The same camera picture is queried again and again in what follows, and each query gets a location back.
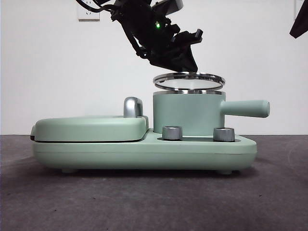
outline silver knob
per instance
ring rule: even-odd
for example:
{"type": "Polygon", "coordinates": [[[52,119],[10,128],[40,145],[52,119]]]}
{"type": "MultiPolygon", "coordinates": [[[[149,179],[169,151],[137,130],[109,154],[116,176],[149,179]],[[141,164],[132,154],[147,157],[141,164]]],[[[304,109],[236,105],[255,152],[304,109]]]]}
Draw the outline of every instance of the silver knob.
{"type": "Polygon", "coordinates": [[[235,133],[233,128],[214,128],[213,140],[219,142],[234,142],[235,133]]]}
{"type": "Polygon", "coordinates": [[[127,97],[124,101],[124,118],[137,118],[142,115],[142,100],[136,97],[127,97]]]}
{"type": "Polygon", "coordinates": [[[182,127],[166,126],[163,127],[163,139],[167,141],[181,141],[183,139],[182,127]]]}

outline glass lid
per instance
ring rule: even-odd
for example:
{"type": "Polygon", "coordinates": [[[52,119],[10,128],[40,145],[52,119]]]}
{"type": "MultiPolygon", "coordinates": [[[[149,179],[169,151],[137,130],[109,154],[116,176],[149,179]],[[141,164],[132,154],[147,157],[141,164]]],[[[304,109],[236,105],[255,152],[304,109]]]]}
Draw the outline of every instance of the glass lid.
{"type": "Polygon", "coordinates": [[[157,76],[155,86],[165,90],[219,90],[226,81],[224,78],[196,72],[176,72],[157,76]]]}

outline black cable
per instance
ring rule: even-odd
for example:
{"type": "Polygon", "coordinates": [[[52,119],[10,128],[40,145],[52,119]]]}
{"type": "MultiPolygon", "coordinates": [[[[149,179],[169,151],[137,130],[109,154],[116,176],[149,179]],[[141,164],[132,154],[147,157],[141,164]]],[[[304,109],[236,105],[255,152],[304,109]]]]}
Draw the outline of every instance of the black cable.
{"type": "Polygon", "coordinates": [[[99,7],[102,7],[102,5],[108,1],[110,0],[93,0],[93,2],[99,7]]]}
{"type": "Polygon", "coordinates": [[[142,52],[140,46],[138,45],[135,37],[133,36],[133,34],[127,30],[126,26],[124,24],[122,24],[122,28],[124,30],[124,33],[126,35],[126,37],[128,38],[128,40],[130,41],[131,45],[133,46],[134,50],[136,51],[136,54],[138,56],[140,56],[141,58],[145,59],[146,55],[142,52]]]}
{"type": "Polygon", "coordinates": [[[102,11],[108,11],[108,10],[116,10],[118,9],[117,6],[115,5],[112,5],[112,4],[107,4],[107,5],[104,5],[102,6],[101,8],[93,8],[93,7],[90,7],[88,6],[87,4],[85,4],[82,0],[76,0],[82,7],[84,7],[85,9],[87,9],[88,11],[91,11],[93,13],[99,13],[99,12],[102,12],[102,11]]]}

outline green led light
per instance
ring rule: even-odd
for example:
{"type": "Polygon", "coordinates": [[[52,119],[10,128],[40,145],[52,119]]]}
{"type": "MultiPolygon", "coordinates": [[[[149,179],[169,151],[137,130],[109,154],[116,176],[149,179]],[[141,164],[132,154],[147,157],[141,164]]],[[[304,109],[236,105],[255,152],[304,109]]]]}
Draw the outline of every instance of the green led light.
{"type": "Polygon", "coordinates": [[[155,23],[155,25],[156,25],[156,28],[157,28],[157,29],[160,28],[160,23],[159,23],[158,21],[155,23]]]}

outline chrome handle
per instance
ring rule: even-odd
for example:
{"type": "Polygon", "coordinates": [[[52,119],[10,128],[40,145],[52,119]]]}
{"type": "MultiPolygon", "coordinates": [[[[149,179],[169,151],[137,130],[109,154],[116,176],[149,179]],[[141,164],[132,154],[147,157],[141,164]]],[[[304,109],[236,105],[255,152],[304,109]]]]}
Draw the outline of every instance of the chrome handle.
{"type": "Polygon", "coordinates": [[[142,100],[136,97],[127,97],[124,100],[124,118],[143,116],[142,100]]]}

